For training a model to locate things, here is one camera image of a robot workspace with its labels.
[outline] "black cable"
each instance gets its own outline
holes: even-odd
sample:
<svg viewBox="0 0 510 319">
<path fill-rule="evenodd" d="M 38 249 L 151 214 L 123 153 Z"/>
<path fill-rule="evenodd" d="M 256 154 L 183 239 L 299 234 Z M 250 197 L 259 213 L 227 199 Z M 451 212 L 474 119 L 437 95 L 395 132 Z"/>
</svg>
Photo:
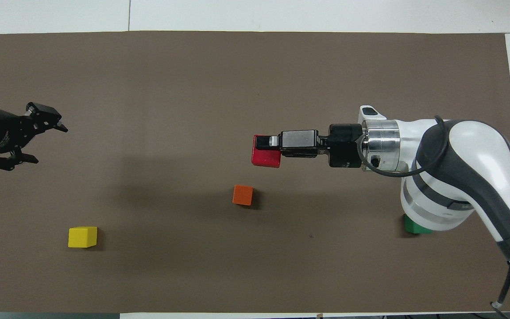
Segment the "black cable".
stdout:
<svg viewBox="0 0 510 319">
<path fill-rule="evenodd" d="M 382 170 L 376 168 L 375 166 L 373 166 L 373 164 L 371 164 L 369 161 L 367 161 L 367 159 L 365 158 L 365 155 L 363 155 L 362 144 L 363 144 L 363 140 L 367 137 L 366 135 L 361 135 L 357 139 L 357 141 L 356 141 L 356 144 L 358 146 L 358 155 L 359 155 L 359 158 L 362 160 L 363 164 L 368 169 L 376 172 L 377 174 L 380 174 L 380 175 L 383 175 L 383 176 L 388 176 L 388 177 L 407 177 L 407 176 L 417 175 L 417 174 L 420 174 L 421 172 L 426 171 L 427 169 L 433 167 L 434 165 L 436 165 L 440 161 L 440 159 L 442 158 L 442 156 L 446 152 L 446 149 L 448 148 L 448 130 L 446 129 L 446 126 L 444 124 L 444 120 L 441 117 L 439 117 L 438 115 L 435 115 L 434 119 L 436 119 L 437 125 L 442 130 L 442 135 L 444 137 L 444 140 L 442 142 L 442 147 L 440 148 L 440 151 L 438 152 L 437 156 L 429 164 L 423 165 L 421 168 L 419 168 L 417 170 L 414 170 L 414 171 L 409 171 L 409 172 L 387 172 L 387 171 L 382 171 Z"/>
<path fill-rule="evenodd" d="M 510 263 L 509 264 L 509 270 L 506 273 L 505 283 L 503 284 L 503 288 L 501 289 L 501 293 L 499 294 L 499 297 L 497 299 L 497 303 L 503 304 L 505 302 L 506 293 L 509 292 L 510 288 Z"/>
<path fill-rule="evenodd" d="M 482 317 L 476 313 L 471 313 L 471 315 L 475 315 L 475 317 L 478 317 L 478 318 L 481 318 L 481 319 L 489 319 L 489 318 L 486 318 L 486 317 Z"/>
</svg>

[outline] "red block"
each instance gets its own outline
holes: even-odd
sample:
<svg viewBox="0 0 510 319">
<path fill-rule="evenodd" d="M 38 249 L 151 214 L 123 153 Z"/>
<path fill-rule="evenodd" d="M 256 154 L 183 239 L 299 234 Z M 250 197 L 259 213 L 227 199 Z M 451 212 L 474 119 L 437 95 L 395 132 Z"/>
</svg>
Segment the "red block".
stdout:
<svg viewBox="0 0 510 319">
<path fill-rule="evenodd" d="M 255 148 L 255 140 L 257 136 L 253 136 L 253 152 L 251 153 L 251 163 L 255 166 L 265 166 L 279 168 L 281 165 L 281 151 L 260 150 Z"/>
</svg>

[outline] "wooden block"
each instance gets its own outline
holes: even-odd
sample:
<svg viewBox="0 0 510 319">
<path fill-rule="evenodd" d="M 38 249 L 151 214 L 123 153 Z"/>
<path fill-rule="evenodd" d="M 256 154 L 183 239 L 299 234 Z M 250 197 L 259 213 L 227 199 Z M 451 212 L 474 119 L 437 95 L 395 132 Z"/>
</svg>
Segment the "wooden block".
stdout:
<svg viewBox="0 0 510 319">
<path fill-rule="evenodd" d="M 253 188 L 251 186 L 235 185 L 233 188 L 233 204 L 250 206 L 253 199 Z"/>
<path fill-rule="evenodd" d="M 68 230 L 68 247 L 88 248 L 97 244 L 97 227 L 74 227 Z"/>
</svg>

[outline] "green block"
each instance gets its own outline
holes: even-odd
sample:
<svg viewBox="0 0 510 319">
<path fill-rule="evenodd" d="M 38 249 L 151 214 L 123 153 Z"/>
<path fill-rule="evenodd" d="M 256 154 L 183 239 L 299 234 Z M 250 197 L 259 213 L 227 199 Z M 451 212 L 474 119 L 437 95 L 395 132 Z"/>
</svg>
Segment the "green block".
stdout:
<svg viewBox="0 0 510 319">
<path fill-rule="evenodd" d="M 413 222 L 406 214 L 405 214 L 405 230 L 411 234 L 430 234 L 432 231 L 428 228 L 424 228 L 420 226 L 416 222 Z"/>
</svg>

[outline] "white table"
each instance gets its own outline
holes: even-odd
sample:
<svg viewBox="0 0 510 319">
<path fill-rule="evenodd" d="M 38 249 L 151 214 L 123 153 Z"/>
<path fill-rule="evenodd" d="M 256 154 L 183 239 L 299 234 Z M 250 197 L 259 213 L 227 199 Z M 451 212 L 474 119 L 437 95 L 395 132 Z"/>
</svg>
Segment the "white table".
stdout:
<svg viewBox="0 0 510 319">
<path fill-rule="evenodd" d="M 137 30 L 497 32 L 506 34 L 510 67 L 510 0 L 0 0 L 0 34 Z M 165 313 L 122 318 L 316 315 Z M 324 313 L 343 315 L 360 314 Z"/>
</svg>

